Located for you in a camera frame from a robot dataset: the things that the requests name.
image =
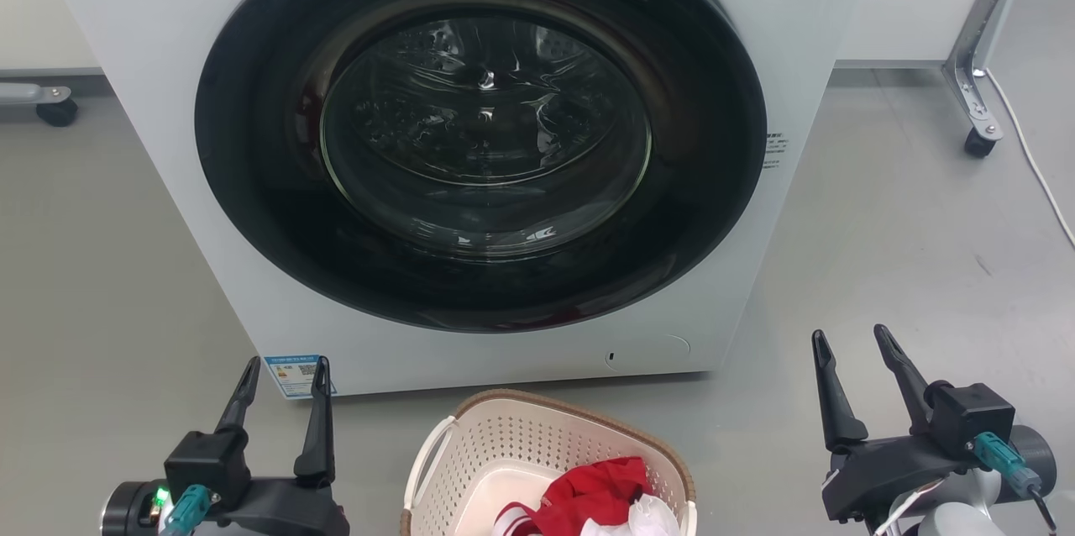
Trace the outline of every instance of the black caster wheel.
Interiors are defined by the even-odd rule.
[[[74,121],[74,116],[77,113],[77,104],[70,99],[64,99],[59,103],[38,103],[38,117],[51,126],[69,126]]]
[[[963,150],[975,158],[985,158],[993,150],[993,145],[997,145],[997,142],[983,137],[972,128],[966,141],[963,142]]]

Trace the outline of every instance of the washing machine door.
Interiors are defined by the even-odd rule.
[[[220,206],[284,272],[471,332],[660,290],[734,226],[765,145],[716,0],[245,0],[196,130]]]

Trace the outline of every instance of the front-loading washing machine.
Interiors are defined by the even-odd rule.
[[[68,2],[289,397],[717,367],[855,4]]]

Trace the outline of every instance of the energy label sticker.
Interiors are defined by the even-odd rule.
[[[314,383],[314,371],[319,359],[319,356],[273,356],[266,357],[264,360],[285,397],[302,400],[310,397],[310,387]],[[332,394],[336,394],[334,385]]]

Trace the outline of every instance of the red garment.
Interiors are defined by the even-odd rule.
[[[492,536],[578,536],[588,519],[600,525],[621,525],[627,523],[631,503],[653,493],[640,457],[575,467],[549,484],[538,510],[519,503],[504,507]]]

